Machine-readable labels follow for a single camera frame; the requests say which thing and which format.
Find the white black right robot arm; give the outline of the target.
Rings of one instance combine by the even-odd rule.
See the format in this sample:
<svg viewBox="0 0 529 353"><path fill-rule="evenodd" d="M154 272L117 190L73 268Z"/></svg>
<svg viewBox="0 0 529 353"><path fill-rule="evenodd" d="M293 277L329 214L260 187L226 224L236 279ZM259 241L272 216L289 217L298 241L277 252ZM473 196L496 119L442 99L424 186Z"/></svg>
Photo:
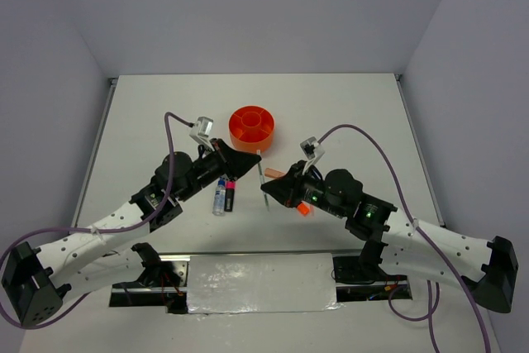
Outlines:
<svg viewBox="0 0 529 353"><path fill-rule="evenodd" d="M406 275L466 286L479 306L511 312L518 263L510 240L473 238L409 220L401 208L365 193L348 170L321 177L304 166L300 160L285 175L262 184L262 191L286 208L307 203L345 219L346 230L365 244L359 261L365 278Z"/></svg>

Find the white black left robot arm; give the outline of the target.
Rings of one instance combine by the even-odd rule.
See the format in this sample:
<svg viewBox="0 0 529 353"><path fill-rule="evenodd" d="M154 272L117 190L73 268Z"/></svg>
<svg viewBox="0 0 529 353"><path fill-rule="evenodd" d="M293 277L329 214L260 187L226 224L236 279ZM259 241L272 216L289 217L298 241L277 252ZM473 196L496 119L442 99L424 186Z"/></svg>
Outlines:
<svg viewBox="0 0 529 353"><path fill-rule="evenodd" d="M169 269L140 238L178 217L181 202L222 177L240 179L260 160L221 139L213 139L195 160L171 150L150 182L105 218L68 228L65 237L38 247L30 245L29 236L19 238L1 258L1 284L17 315L5 319L15 327L39 329L61 319L66 302L79 303L101 287L135 280L156 284Z"/></svg>

